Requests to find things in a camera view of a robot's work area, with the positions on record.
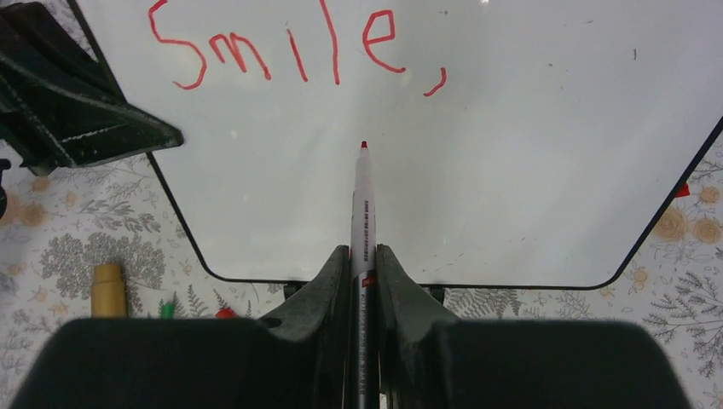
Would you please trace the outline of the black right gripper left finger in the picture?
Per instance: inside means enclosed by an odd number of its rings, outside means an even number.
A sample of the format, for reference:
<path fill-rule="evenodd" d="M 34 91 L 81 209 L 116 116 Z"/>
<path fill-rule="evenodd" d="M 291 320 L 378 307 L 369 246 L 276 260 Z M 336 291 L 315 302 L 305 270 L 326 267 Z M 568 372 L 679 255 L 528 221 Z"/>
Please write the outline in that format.
<path fill-rule="evenodd" d="M 271 396 L 283 408 L 344 403 L 350 317 L 350 248 L 337 246 L 319 273 L 259 322 L 275 340 Z"/>

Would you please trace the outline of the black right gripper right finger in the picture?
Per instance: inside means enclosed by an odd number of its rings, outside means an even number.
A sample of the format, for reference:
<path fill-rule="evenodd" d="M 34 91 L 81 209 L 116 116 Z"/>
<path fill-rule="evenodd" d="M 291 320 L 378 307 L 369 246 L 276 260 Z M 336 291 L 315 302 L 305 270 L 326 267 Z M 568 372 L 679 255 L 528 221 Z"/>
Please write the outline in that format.
<path fill-rule="evenodd" d="M 389 408 L 444 408 L 435 324 L 458 317 L 416 284 L 388 245 L 376 250 L 379 369 Z"/>

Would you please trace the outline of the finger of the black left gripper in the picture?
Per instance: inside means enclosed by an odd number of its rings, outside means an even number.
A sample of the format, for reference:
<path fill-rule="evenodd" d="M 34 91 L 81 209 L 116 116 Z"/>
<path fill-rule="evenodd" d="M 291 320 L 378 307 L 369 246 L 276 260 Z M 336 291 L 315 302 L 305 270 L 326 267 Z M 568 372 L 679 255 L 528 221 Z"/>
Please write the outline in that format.
<path fill-rule="evenodd" d="M 33 174 L 179 147 L 182 132 L 133 107 L 40 2 L 1 8 L 1 138 Z"/>

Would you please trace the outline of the white whiteboard black frame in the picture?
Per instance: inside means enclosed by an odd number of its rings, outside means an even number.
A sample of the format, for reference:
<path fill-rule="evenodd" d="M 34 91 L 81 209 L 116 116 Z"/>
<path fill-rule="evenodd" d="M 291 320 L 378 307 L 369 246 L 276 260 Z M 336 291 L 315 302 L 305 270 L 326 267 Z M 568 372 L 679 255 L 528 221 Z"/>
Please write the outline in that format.
<path fill-rule="evenodd" d="M 421 284 L 593 288 L 722 116 L 719 1 L 77 1 L 204 269 L 312 279 L 376 232 Z"/>

